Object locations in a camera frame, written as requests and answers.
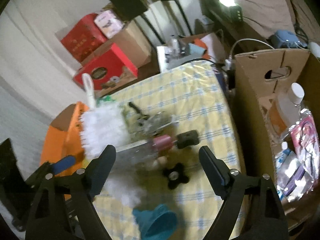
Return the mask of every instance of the yellow plaid tablecloth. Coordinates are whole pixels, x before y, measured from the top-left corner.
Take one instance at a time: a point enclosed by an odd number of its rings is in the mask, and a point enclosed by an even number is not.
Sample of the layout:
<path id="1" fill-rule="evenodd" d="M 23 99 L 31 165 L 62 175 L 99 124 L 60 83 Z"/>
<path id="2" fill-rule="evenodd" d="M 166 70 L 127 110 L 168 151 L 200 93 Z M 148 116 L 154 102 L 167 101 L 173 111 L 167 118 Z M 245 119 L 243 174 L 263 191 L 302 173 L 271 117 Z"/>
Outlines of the yellow plaid tablecloth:
<path id="1" fill-rule="evenodd" d="M 222 200 L 214 194 L 201 168 L 199 148 L 208 145 L 229 168 L 240 170 L 230 112 L 211 66 L 188 63 L 127 87 L 112 98 L 124 105 L 133 101 L 144 113 L 151 115 L 160 111 L 176 115 L 179 125 L 175 130 L 165 131 L 166 134 L 198 130 L 199 145 L 184 150 L 172 149 L 168 153 L 171 165 L 177 162 L 185 165 L 186 174 L 190 177 L 188 184 L 180 184 L 171 191 L 160 171 L 138 174 L 138 177 L 148 192 L 143 208 L 151 210 L 164 203 L 177 214 L 178 228 L 170 239 L 202 239 L 212 225 Z M 136 120 L 132 110 L 127 117 L 129 123 Z M 93 204 L 113 240 L 140 239 L 132 209 L 122 206 L 107 192 L 97 196 Z M 241 212 L 231 238 L 239 235 L 244 217 Z"/>

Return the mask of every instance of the silver screw head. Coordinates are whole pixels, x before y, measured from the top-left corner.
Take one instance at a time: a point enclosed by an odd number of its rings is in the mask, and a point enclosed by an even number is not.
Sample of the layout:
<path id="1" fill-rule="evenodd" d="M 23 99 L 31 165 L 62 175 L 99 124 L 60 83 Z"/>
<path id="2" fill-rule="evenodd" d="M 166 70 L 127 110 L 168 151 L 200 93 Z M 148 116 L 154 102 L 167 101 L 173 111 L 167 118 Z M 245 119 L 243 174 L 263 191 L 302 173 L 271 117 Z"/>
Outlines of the silver screw head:
<path id="1" fill-rule="evenodd" d="M 263 174 L 262 177 L 263 177 L 264 179 L 270 179 L 270 176 L 269 176 L 268 174 L 266 174 L 266 173 Z"/>
<path id="2" fill-rule="evenodd" d="M 78 175 L 81 175 L 81 174 L 84 174 L 84 171 L 85 171 L 84 168 L 79 168 L 79 169 L 77 169 L 76 173 L 77 173 Z"/>
<path id="3" fill-rule="evenodd" d="M 45 176 L 45 179 L 51 179 L 53 177 L 52 173 L 48 173 L 46 176 Z"/>
<path id="4" fill-rule="evenodd" d="M 231 169 L 230 170 L 230 173 L 232 174 L 232 175 L 238 175 L 239 174 L 239 171 L 237 170 L 237 169 Z"/>

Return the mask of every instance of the white handle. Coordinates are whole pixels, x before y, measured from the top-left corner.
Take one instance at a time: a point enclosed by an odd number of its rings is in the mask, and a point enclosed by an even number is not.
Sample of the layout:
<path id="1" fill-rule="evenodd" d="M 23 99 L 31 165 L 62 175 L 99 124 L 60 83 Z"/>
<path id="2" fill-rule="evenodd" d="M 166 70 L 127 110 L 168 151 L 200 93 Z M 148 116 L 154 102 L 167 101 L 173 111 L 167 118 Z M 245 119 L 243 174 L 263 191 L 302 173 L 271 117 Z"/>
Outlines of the white handle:
<path id="1" fill-rule="evenodd" d="M 84 90 L 87 94 L 88 106 L 90 109 L 96 108 L 96 99 L 94 98 L 94 86 L 91 76 L 88 73 L 82 74 Z"/>

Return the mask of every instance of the red box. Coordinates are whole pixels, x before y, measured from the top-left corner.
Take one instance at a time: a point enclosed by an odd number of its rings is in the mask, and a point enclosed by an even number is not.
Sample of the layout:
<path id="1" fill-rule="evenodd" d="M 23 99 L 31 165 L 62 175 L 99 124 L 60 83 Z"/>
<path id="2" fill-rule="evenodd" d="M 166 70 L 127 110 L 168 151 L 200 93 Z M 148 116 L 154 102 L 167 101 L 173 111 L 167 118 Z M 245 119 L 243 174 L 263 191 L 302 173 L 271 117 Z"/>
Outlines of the red box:
<path id="1" fill-rule="evenodd" d="M 122 77 L 128 76 L 128 73 L 134 79 L 137 78 L 138 69 L 121 49 L 112 43 L 104 54 L 84 65 L 73 77 L 73 80 L 81 86 L 83 86 L 83 73 L 91 75 L 94 90 L 102 90 L 115 87 L 117 83 L 121 83 Z"/>
<path id="2" fill-rule="evenodd" d="M 95 25 L 96 13 L 84 16 L 61 40 L 62 45 L 79 62 L 82 62 L 108 38 Z"/>

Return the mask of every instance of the black flower-shaped object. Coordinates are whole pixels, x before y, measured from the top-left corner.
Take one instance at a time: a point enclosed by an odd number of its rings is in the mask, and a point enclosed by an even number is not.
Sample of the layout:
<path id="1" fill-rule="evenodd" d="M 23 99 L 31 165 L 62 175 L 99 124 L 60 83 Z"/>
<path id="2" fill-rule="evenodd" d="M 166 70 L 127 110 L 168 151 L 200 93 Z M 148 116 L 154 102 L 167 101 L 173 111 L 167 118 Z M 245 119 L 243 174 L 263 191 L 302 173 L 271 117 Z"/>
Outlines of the black flower-shaped object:
<path id="1" fill-rule="evenodd" d="M 173 169 L 164 169 L 162 173 L 168 178 L 168 188 L 175 189 L 180 183 L 188 183 L 189 177 L 184 174 L 184 166 L 177 163 Z"/>

